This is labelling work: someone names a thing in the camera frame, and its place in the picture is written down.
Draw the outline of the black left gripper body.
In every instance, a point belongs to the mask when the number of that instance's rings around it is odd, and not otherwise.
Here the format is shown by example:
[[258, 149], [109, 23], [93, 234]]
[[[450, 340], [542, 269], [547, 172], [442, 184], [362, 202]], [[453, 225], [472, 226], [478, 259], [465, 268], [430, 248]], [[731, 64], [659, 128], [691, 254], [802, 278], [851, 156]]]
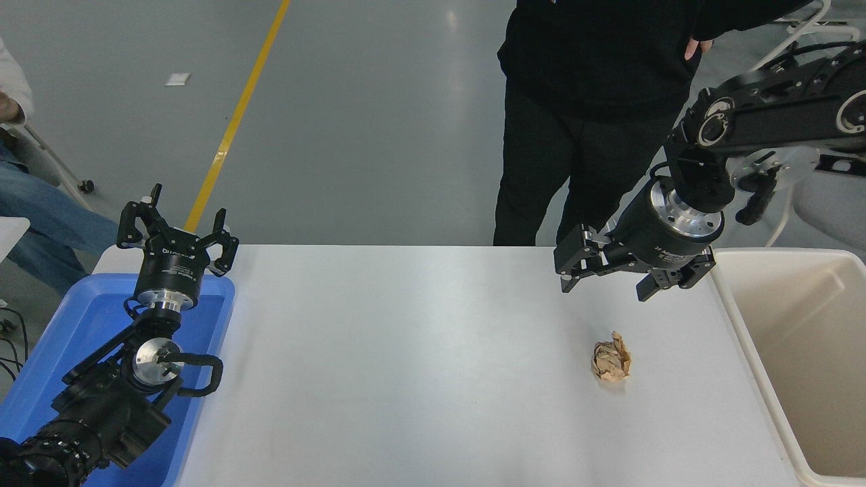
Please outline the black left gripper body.
[[210, 257], [205, 250], [191, 252], [197, 235], [170, 230], [150, 235], [143, 247], [143, 262], [133, 295], [142, 300], [145, 293], [170, 290], [197, 300], [204, 271]]

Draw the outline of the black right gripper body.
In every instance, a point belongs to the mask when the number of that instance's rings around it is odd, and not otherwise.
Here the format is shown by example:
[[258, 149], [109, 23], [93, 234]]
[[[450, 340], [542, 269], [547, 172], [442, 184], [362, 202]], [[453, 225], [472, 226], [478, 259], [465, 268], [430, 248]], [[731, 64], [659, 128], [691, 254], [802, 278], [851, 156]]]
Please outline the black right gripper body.
[[673, 188], [644, 188], [608, 234], [603, 274], [616, 271], [674, 273], [715, 266], [715, 215], [689, 206]]

